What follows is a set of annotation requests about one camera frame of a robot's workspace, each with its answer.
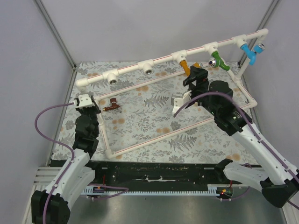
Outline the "orange water faucet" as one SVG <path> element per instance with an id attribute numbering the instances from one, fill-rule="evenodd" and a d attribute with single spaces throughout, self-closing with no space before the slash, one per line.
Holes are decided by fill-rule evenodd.
<path id="1" fill-rule="evenodd" d="M 190 68 L 187 65 L 187 61 L 186 60 L 182 60 L 179 65 L 184 69 L 184 72 L 187 76 L 190 75 Z M 195 68 L 203 68 L 203 65 L 201 63 L 196 62 L 195 64 L 193 64 L 193 66 Z"/>

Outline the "brown water faucet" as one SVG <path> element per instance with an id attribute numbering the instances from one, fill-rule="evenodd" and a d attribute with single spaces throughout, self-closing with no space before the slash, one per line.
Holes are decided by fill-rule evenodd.
<path id="1" fill-rule="evenodd" d="M 122 112 L 121 106 L 118 105 L 116 98 L 111 98 L 110 106 L 103 108 L 103 111 L 105 111 L 105 112 L 111 111 L 111 110 L 118 110 L 118 112 Z"/>

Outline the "white PVC pipe frame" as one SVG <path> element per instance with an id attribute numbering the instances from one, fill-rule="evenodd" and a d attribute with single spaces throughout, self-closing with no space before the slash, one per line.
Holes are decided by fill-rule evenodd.
<path id="1" fill-rule="evenodd" d="M 250 50 L 253 50 L 253 47 L 255 45 L 257 45 L 258 43 L 262 43 L 262 41 L 265 40 L 268 33 L 269 33 L 268 29 L 263 28 L 261 30 L 258 30 L 256 32 L 253 32 L 253 33 L 250 33 L 247 35 L 238 35 L 238 36 L 235 36 L 235 37 L 232 37 L 230 39 L 223 40 L 220 42 L 207 43 L 203 46 L 196 47 L 193 49 L 180 50 L 177 52 L 173 52 L 167 56 L 141 61 L 141 62 L 138 62 L 134 65 L 130 65 L 127 67 L 108 70 L 101 74 L 95 75 L 93 77 L 79 79 L 75 82 L 75 86 L 77 87 L 77 89 L 80 92 L 84 92 L 84 91 L 86 91 L 87 86 L 89 86 L 93 83 L 97 83 L 101 80 L 106 80 L 109 82 L 110 85 L 113 85 L 117 82 L 117 78 L 120 75 L 134 72 L 136 70 L 140 70 L 144 74 L 150 74 L 150 73 L 152 73 L 153 67 L 155 67 L 159 64 L 166 63 L 166 62 L 177 62 L 179 64 L 182 60 L 186 60 L 187 56 L 195 55 L 195 54 L 198 54 L 201 52 L 207 52 L 208 54 L 211 55 L 213 52 L 218 51 L 219 47 L 223 47 L 223 46 L 227 46 L 227 45 L 231 45 L 231 44 L 236 44 L 238 46 L 238 48 L 240 48 L 243 44 L 247 44 L 248 48 Z M 242 109 L 245 109 L 245 110 L 251 109 L 251 108 L 254 108 L 257 106 L 257 101 L 251 96 L 251 94 L 246 90 L 246 88 L 243 86 L 243 84 L 241 82 L 241 77 L 242 77 L 244 71 L 246 70 L 246 68 L 248 67 L 248 65 L 249 65 L 249 59 L 246 58 L 245 62 L 242 65 L 238 74 L 234 74 L 231 69 L 229 71 L 226 71 L 229 74 L 229 76 L 231 77 L 231 80 L 234 82 L 234 84 L 236 86 L 238 86 L 240 91 L 243 93 L 243 95 L 248 100 L 248 103 L 245 106 L 242 106 Z M 208 63 L 203 64 L 203 67 L 206 67 L 206 66 L 210 66 L 210 65 Z M 171 73 L 169 75 L 166 75 L 164 77 L 152 79 L 150 81 L 146 81 L 141 84 L 135 84 L 135 85 L 132 85 L 132 86 L 129 86 L 129 87 L 117 90 L 117 91 L 113 91 L 111 93 L 100 95 L 100 96 L 98 96 L 98 100 L 112 97 L 112 96 L 115 96 L 115 95 L 118 95 L 121 93 L 125 93 L 128 91 L 137 89 L 137 88 L 141 88 L 141 87 L 144 87 L 149 84 L 161 82 L 163 80 L 166 80 L 166 79 L 169 79 L 172 77 L 176 77 L 179 75 L 183 75 L 183 74 L 185 74 L 184 69 L 182 71 L 177 71 L 177 72 Z"/>

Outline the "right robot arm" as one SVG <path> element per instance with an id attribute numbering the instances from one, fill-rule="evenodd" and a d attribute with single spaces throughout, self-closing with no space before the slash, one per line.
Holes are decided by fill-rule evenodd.
<path id="1" fill-rule="evenodd" d="M 191 99 L 182 107 L 194 103 L 214 117 L 215 124 L 231 136 L 256 159 L 263 171 L 224 159 L 215 166 L 220 180 L 240 182 L 262 193 L 273 206 L 282 208 L 299 191 L 299 169 L 285 159 L 263 137 L 251 117 L 233 102 L 233 90 L 227 82 L 208 81 L 208 71 L 198 65 L 190 67 L 183 81 Z"/>

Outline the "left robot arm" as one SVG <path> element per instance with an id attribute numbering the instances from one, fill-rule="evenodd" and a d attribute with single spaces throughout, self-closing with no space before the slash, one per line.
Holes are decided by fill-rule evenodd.
<path id="1" fill-rule="evenodd" d="M 101 110 L 89 94 L 79 95 L 72 104 L 80 116 L 75 121 L 73 146 L 68 147 L 71 155 L 50 184 L 33 193 L 31 219 L 34 224 L 68 223 L 74 203 L 95 178 L 95 171 L 87 164 L 99 143 Z"/>

